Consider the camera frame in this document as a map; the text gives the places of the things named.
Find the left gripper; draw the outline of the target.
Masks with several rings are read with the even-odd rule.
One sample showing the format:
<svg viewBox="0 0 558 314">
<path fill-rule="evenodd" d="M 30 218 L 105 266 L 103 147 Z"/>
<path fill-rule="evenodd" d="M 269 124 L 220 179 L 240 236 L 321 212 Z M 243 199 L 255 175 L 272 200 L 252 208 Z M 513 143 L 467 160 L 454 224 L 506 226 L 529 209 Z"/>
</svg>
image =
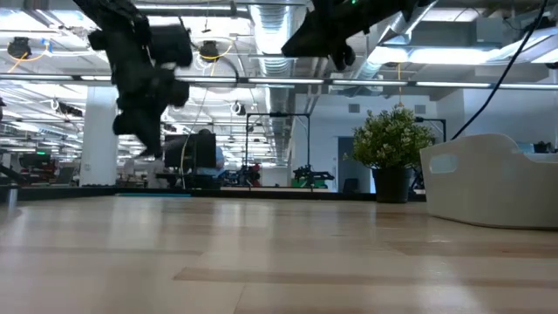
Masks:
<svg viewBox="0 0 558 314">
<path fill-rule="evenodd" d="M 145 149 L 140 156 L 162 156 L 160 114 L 149 106 L 166 106 L 174 87 L 174 70 L 153 64 L 145 47 L 114 43 L 108 48 L 111 83 L 119 93 L 119 113 L 112 123 L 115 135 L 134 135 Z"/>
</svg>

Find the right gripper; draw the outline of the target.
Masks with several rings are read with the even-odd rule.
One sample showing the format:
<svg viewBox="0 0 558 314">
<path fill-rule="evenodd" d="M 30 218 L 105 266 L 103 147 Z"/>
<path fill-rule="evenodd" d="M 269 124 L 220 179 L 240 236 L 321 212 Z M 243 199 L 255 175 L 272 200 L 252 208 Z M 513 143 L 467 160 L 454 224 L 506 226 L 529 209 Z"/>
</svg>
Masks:
<svg viewBox="0 0 558 314">
<path fill-rule="evenodd" d="M 315 12 L 282 46 L 286 57 L 341 57 L 350 54 L 346 39 L 396 13 L 408 20 L 419 0 L 311 0 Z"/>
</svg>

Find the black background monitor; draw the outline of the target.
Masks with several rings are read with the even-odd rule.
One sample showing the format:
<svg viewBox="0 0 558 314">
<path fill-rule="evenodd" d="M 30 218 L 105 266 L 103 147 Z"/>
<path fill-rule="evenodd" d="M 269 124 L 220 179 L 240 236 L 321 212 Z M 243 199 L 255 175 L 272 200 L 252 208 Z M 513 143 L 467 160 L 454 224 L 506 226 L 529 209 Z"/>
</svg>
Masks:
<svg viewBox="0 0 558 314">
<path fill-rule="evenodd" d="M 163 145 L 165 167 L 211 168 L 215 167 L 216 138 L 210 134 L 166 135 Z"/>
</svg>

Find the white pillar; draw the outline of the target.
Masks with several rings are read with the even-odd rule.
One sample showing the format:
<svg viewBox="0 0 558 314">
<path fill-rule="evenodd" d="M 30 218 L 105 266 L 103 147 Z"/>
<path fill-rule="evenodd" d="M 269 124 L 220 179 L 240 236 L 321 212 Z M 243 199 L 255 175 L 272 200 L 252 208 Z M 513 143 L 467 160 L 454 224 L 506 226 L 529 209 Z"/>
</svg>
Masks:
<svg viewBox="0 0 558 314">
<path fill-rule="evenodd" d="M 118 137 L 112 131 L 112 123 L 117 115 L 117 97 L 114 87 L 88 87 L 80 158 L 81 187 L 116 183 Z"/>
</svg>

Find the ceiling strip light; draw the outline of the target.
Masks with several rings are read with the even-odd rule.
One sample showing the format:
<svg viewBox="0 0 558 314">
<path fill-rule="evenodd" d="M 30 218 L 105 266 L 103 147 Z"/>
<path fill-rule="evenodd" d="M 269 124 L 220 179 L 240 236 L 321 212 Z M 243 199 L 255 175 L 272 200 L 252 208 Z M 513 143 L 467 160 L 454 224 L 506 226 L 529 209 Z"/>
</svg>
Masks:
<svg viewBox="0 0 558 314">
<path fill-rule="evenodd" d="M 44 83 L 109 83 L 106 75 L 64 75 L 64 74 L 27 74 L 0 73 L 0 80 L 30 81 Z M 442 82 L 442 81 L 404 81 L 404 80 L 356 80 L 332 78 L 267 78 L 267 77 L 218 77 L 218 76 L 179 76 L 178 79 L 203 85 L 330 85 L 330 86 L 396 86 L 412 88 L 459 88 L 490 89 L 495 83 Z"/>
</svg>

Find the person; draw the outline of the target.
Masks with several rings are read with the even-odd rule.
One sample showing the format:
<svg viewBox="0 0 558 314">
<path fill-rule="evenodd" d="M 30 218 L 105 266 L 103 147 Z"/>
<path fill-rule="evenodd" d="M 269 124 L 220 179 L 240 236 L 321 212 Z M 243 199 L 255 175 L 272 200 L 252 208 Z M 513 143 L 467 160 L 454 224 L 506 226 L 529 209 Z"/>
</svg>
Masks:
<svg viewBox="0 0 558 314">
<path fill-rule="evenodd" d="M 225 171 L 225 157 L 220 147 L 215 148 L 215 160 L 215 167 L 199 167 L 197 174 L 211 175 L 214 178 L 219 177 Z"/>
</svg>

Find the black ceiling device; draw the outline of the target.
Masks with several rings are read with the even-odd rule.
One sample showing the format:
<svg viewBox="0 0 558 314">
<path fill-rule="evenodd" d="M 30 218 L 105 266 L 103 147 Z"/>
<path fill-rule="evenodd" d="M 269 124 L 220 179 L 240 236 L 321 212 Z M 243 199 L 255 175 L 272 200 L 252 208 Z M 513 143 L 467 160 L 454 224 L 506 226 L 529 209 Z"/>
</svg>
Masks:
<svg viewBox="0 0 558 314">
<path fill-rule="evenodd" d="M 32 55 L 28 37 L 14 37 L 7 47 L 8 54 L 16 59 L 27 59 Z"/>
<path fill-rule="evenodd" d="M 219 59 L 217 43 L 213 40 L 204 41 L 199 48 L 199 56 L 204 62 L 216 62 Z"/>
</svg>

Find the green potted plant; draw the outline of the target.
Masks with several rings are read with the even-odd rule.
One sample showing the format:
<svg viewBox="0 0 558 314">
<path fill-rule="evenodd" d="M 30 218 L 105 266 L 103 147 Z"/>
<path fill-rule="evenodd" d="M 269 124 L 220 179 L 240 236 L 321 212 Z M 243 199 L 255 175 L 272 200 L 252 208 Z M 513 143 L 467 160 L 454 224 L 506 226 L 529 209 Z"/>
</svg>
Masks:
<svg viewBox="0 0 558 314">
<path fill-rule="evenodd" d="M 431 129 L 420 125 L 408 108 L 369 111 L 364 123 L 354 129 L 350 157 L 371 170 L 376 201 L 406 203 L 420 151 L 433 140 Z"/>
</svg>

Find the background robot on green base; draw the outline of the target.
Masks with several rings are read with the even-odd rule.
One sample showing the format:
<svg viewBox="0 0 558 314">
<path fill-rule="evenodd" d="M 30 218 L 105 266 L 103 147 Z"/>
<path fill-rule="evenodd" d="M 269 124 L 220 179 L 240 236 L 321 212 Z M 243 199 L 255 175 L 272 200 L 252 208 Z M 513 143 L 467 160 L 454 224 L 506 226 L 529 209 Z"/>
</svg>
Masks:
<svg viewBox="0 0 558 314">
<path fill-rule="evenodd" d="M 301 166 L 293 171 L 293 186 L 297 188 L 328 188 L 327 182 L 335 177 L 328 171 L 314 171 L 311 165 Z"/>
</svg>

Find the grey plastic bin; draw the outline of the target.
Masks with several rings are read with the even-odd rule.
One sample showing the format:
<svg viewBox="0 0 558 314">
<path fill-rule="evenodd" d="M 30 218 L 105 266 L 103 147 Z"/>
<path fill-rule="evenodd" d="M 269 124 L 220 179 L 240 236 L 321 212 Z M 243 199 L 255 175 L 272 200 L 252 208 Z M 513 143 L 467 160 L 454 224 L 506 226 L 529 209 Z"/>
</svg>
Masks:
<svg viewBox="0 0 558 314">
<path fill-rule="evenodd" d="M 505 134 L 420 151 L 427 212 L 503 229 L 558 229 L 558 154 L 525 153 Z"/>
</svg>

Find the silver ventilation duct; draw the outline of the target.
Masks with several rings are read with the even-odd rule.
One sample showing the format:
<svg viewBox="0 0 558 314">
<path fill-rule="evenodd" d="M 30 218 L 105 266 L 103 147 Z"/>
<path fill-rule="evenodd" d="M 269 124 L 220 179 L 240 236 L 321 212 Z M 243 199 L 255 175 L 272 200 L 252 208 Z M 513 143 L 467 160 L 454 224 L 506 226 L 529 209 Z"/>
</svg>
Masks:
<svg viewBox="0 0 558 314">
<path fill-rule="evenodd" d="M 295 60 L 284 58 L 281 48 L 290 39 L 297 28 L 296 14 L 304 10 L 303 6 L 280 4 L 250 5 L 249 13 L 254 21 L 254 40 L 260 73 L 264 78 L 287 78 L 293 74 Z M 294 112 L 293 90 L 287 87 L 266 87 L 265 104 L 269 113 Z M 272 132 L 272 151 L 277 166 L 289 164 L 289 143 L 292 117 L 270 118 Z"/>
</svg>

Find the black metal stand frame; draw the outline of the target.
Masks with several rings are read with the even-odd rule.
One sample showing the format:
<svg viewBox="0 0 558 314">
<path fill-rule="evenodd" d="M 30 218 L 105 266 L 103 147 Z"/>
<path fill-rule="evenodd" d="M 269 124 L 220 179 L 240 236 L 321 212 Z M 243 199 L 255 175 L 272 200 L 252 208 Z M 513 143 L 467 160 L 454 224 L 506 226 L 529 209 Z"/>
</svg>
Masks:
<svg viewBox="0 0 558 314">
<path fill-rule="evenodd" d="M 282 113 L 282 112 L 271 112 L 271 113 L 247 113 L 246 121 L 245 121 L 245 141 L 244 141 L 244 158 L 242 165 L 244 167 L 248 167 L 248 135 L 249 135 L 249 128 L 251 124 L 249 119 L 252 116 L 257 117 L 269 117 L 269 118 L 289 118 L 289 117 L 304 117 L 307 120 L 306 124 L 306 137 L 307 137 L 307 166 L 310 166 L 310 114 L 309 113 Z"/>
</svg>

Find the black aluminium table frame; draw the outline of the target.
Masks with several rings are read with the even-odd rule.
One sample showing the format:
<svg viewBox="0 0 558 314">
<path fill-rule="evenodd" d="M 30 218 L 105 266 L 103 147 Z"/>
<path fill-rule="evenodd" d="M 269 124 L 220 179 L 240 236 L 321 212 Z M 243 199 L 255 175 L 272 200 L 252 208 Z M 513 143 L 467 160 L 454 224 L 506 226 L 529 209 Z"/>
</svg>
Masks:
<svg viewBox="0 0 558 314">
<path fill-rule="evenodd" d="M 271 200 L 302 200 L 302 201 L 376 201 L 375 194 L 344 194 L 318 191 L 304 191 L 300 188 L 278 191 L 260 189 L 149 189 L 149 188 L 117 188 L 117 187 L 25 187 L 17 188 L 19 201 L 51 201 L 56 199 L 85 198 L 98 196 L 138 196 L 138 197 L 205 197 L 205 198 L 238 198 L 238 199 L 271 199 Z"/>
</svg>

